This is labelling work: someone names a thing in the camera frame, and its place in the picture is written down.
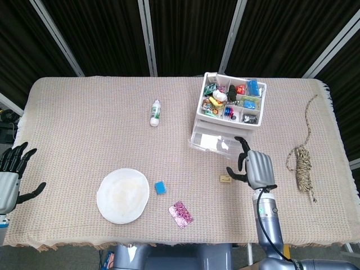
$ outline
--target small wooden block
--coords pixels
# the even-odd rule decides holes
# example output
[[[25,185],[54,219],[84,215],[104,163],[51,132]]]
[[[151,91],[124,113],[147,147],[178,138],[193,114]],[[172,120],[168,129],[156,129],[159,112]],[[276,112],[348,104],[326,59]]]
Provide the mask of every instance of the small wooden block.
[[[220,175],[221,183],[231,183],[231,177],[228,175]]]

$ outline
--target red item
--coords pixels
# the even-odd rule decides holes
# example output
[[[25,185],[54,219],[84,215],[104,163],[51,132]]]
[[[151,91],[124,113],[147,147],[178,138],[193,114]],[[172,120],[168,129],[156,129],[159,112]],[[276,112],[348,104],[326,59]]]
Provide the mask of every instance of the red item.
[[[244,85],[237,86],[236,93],[239,95],[245,95],[245,86]]]

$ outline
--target floor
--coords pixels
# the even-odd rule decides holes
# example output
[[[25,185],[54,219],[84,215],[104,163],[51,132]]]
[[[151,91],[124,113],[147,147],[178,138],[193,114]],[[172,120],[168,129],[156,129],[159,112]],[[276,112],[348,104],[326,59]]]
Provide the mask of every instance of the floor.
[[[354,251],[360,253],[360,249],[353,245]],[[346,260],[360,268],[360,258],[345,256],[341,253],[344,247],[333,245],[330,247],[297,247],[290,250],[291,257],[296,259],[332,259]],[[254,262],[264,258],[263,250],[253,246]],[[0,270],[88,270],[98,269],[98,251],[90,246],[74,247],[63,246],[57,251],[50,250],[39,253],[31,247],[0,247]],[[234,269],[247,266],[248,260],[246,248],[240,247],[233,250]]]

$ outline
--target beige tablecloth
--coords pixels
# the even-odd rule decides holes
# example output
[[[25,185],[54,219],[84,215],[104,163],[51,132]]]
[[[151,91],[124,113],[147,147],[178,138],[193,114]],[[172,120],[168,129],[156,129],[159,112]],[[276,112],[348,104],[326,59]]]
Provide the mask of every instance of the beige tablecloth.
[[[236,162],[188,146],[202,78],[43,78],[32,87],[15,145],[29,141],[38,152],[28,163],[21,193],[42,181],[43,193],[9,215],[5,244],[35,248],[60,243],[257,242],[244,183],[219,183]],[[262,126],[252,149],[272,158],[274,190],[285,243],[331,244],[360,239],[360,200],[343,143],[322,83],[314,79],[259,79],[268,84]],[[300,193],[285,168],[289,151],[307,135],[309,109],[314,191],[318,203]],[[160,124],[149,125],[151,104],[161,101]],[[119,168],[142,172],[150,185],[143,214],[125,225],[105,220],[96,192],[104,176]],[[155,182],[164,181],[159,196]],[[179,229],[168,212],[183,201],[194,221]]]

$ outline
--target blue sponge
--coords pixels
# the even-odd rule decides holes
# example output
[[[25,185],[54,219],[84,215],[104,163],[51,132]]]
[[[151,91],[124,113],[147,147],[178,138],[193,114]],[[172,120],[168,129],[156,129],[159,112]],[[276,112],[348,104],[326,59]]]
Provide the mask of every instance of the blue sponge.
[[[155,189],[158,195],[165,194],[167,192],[167,188],[163,181],[155,183]]]

